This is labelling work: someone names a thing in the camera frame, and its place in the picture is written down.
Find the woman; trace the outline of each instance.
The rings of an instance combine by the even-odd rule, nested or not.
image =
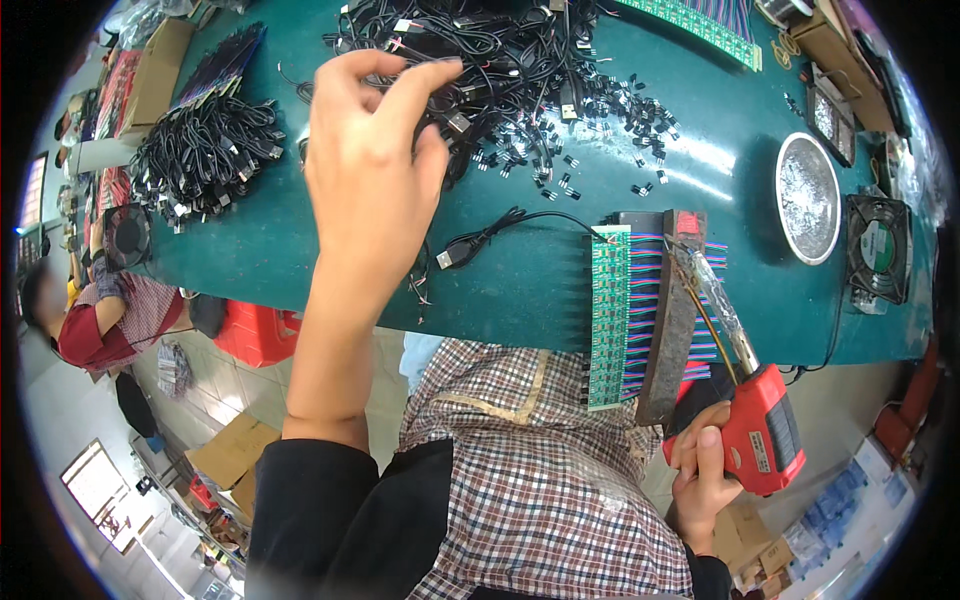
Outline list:
[[[729,597],[730,572],[711,556],[716,515],[742,490],[723,475],[729,404],[677,440],[668,523],[639,489],[658,433],[633,427],[627,407],[587,413],[582,354],[448,338],[377,472],[372,329],[417,257],[446,170],[437,127],[416,145],[414,131],[431,91],[462,70],[403,67],[358,50],[317,72],[304,174],[323,251],[282,439],[256,468],[247,597]],[[363,83],[373,73],[399,77],[381,95]]]
[[[111,273],[103,240],[100,219],[90,231],[92,281],[69,306],[48,257],[34,263],[20,292],[24,321],[48,335],[63,360],[96,372],[129,365],[168,331],[193,328],[177,288],[125,271]]]

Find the plaid shirt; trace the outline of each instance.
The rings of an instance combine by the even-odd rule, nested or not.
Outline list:
[[[639,489],[660,432],[630,405],[588,413],[583,361],[444,340],[400,430],[399,452],[453,440],[446,536],[410,597],[692,596],[684,546]]]

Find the red sleeve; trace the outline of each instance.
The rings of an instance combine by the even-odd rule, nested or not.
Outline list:
[[[133,352],[116,325],[101,339],[97,310],[91,304],[74,304],[67,311],[57,346],[63,360],[85,369],[99,368],[105,360],[124,358]]]

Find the fingernail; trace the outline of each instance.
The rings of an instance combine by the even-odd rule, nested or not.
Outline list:
[[[700,445],[717,445],[720,443],[720,430],[710,425],[709,427],[704,427],[700,432]]]

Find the table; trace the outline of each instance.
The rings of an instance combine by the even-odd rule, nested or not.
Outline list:
[[[204,51],[238,26],[255,20],[267,24],[240,95],[250,101],[278,99],[281,125],[288,133],[286,152],[253,181],[251,194],[229,214],[179,235],[158,225],[150,275],[221,297],[303,309],[318,252],[295,143],[306,124],[307,106],[279,77],[276,64],[282,62],[284,73],[295,81],[312,79],[314,69],[332,57],[321,34],[335,31],[340,6],[325,0],[253,3],[243,16],[221,12],[194,36],[179,86]],[[846,229],[827,262],[802,264],[786,248],[772,178],[782,140],[807,131],[783,98],[786,92],[804,103],[797,79],[800,61],[794,59],[789,72],[774,62],[770,39],[775,31],[756,11],[753,31],[764,55],[760,73],[653,17],[637,14],[630,21],[601,16],[593,45],[598,57],[614,57],[601,65],[602,72],[624,79],[637,73],[647,83],[644,93],[658,98],[679,120],[682,138],[667,148],[669,183],[659,185],[649,167],[637,170],[635,147],[622,128],[602,137],[581,123],[564,131],[564,152],[580,160],[577,169],[566,170],[582,200],[561,195],[551,203],[542,198],[529,177],[530,167],[516,168],[508,180],[494,170],[471,169],[441,197],[427,236],[431,249],[439,252],[449,238],[491,224],[515,204],[530,211],[562,210],[596,224],[619,210],[703,210],[708,239],[730,245],[726,288],[760,359],[823,363],[844,289]],[[842,194],[873,182],[863,137],[852,169],[834,163]],[[554,181],[563,167],[558,162]],[[631,193],[632,184],[647,181],[655,185],[649,196]],[[921,219],[915,219],[913,233],[910,302],[891,305],[883,316],[860,314],[844,302],[831,364],[923,355],[932,327],[935,238]],[[418,324],[416,297],[405,285],[379,324],[504,345],[582,350],[589,326],[586,247],[581,231],[563,220],[538,219],[508,229],[466,268],[430,276],[434,305],[423,324]],[[330,281],[325,292],[338,293],[337,282]]]

